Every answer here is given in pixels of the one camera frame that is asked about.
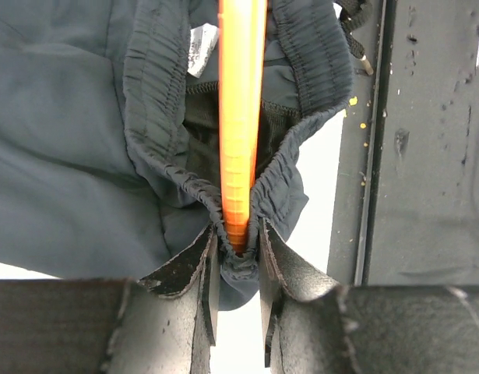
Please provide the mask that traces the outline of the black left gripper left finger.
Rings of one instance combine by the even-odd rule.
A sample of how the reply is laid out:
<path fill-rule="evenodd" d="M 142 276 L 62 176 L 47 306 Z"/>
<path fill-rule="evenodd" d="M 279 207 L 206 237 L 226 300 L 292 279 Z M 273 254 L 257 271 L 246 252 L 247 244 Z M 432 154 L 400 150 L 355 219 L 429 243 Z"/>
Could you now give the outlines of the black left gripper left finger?
<path fill-rule="evenodd" d="M 220 293 L 217 233 L 204 228 L 185 250 L 122 292 L 102 373 L 208 373 Z"/>

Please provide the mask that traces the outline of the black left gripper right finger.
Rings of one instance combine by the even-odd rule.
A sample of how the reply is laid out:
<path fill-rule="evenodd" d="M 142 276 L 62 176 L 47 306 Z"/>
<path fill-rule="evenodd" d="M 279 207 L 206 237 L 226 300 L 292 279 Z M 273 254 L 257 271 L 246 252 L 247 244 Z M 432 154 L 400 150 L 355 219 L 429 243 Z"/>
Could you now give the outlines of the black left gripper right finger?
<path fill-rule="evenodd" d="M 358 373 L 347 288 L 299 256 L 266 219 L 258 244 L 265 366 L 272 373 Z"/>

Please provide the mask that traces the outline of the dark navy shorts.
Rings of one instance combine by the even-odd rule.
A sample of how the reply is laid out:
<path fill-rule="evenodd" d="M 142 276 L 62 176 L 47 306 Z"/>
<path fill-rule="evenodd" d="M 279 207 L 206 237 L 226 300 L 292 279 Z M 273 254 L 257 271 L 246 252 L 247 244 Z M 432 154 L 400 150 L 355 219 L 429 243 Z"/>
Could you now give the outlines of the dark navy shorts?
<path fill-rule="evenodd" d="M 301 144 L 346 104 L 368 1 L 271 1 L 247 251 L 220 201 L 216 1 L 0 1 L 0 263 L 141 278 L 218 230 L 220 309 L 258 291 L 258 221 L 289 238 Z"/>

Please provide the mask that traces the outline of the orange hanger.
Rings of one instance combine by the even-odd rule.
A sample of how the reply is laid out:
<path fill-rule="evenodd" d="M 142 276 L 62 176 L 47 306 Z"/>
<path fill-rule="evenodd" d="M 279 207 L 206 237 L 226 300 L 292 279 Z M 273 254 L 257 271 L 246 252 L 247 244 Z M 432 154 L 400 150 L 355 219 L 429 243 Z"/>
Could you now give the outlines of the orange hanger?
<path fill-rule="evenodd" d="M 220 189 L 232 248 L 246 250 L 255 181 L 267 1 L 219 2 Z"/>

